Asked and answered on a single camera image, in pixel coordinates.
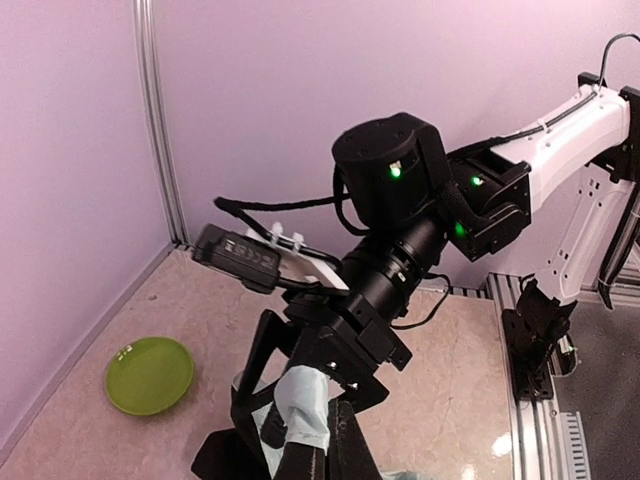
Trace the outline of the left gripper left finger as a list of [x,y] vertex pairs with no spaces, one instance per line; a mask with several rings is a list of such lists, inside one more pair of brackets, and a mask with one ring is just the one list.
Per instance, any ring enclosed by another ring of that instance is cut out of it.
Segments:
[[246,445],[235,428],[210,433],[191,464],[202,480],[269,480],[267,467]]

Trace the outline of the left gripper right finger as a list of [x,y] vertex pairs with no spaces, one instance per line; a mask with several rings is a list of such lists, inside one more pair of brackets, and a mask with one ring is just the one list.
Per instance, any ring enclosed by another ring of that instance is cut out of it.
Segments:
[[328,452],[296,443],[287,443],[279,464],[283,480],[374,480],[379,469],[364,439],[351,404],[329,402]]

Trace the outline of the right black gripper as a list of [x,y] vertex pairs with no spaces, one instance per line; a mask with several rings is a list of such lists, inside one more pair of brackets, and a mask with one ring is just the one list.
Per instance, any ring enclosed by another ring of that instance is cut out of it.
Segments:
[[403,370],[411,359],[391,323],[407,313],[411,295],[439,262],[446,243],[445,227],[432,219],[365,236],[342,260],[346,293],[299,294],[288,301],[286,317],[302,328],[296,347],[295,326],[264,310],[232,393],[231,419],[241,438],[248,445],[284,444],[284,421],[273,403],[276,381],[258,387],[275,351],[290,358],[291,367],[329,375],[344,390],[339,399],[355,413],[385,401],[389,390],[376,370],[384,362]]

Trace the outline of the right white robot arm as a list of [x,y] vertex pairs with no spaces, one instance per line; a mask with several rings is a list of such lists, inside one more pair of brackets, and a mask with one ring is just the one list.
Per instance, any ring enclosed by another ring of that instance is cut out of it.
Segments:
[[471,261],[502,250],[560,184],[584,169],[590,180],[578,191],[558,255],[502,315],[515,397],[546,397],[546,364],[569,329],[584,277],[578,259],[597,248],[608,202],[637,190],[638,141],[638,91],[609,89],[589,74],[548,118],[453,152],[444,150],[434,125],[407,113],[344,132],[332,148],[330,203],[352,201],[360,220],[350,227],[359,238],[354,250],[330,258],[261,225],[255,239],[224,246],[240,261],[246,287],[281,287],[287,304],[282,315],[261,316],[232,397],[241,436],[259,437],[249,418],[273,397],[255,386],[275,350],[338,379],[356,411],[381,403],[387,390],[375,370],[383,362],[398,369],[408,363],[398,319],[444,247],[454,245]]

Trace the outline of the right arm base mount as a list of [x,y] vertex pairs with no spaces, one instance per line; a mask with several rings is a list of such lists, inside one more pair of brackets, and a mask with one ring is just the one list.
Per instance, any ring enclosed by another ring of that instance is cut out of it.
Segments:
[[568,333],[576,305],[573,301],[561,306],[558,299],[549,299],[538,288],[538,282],[531,279],[516,306],[502,311],[517,401],[553,398],[548,361],[558,341]]

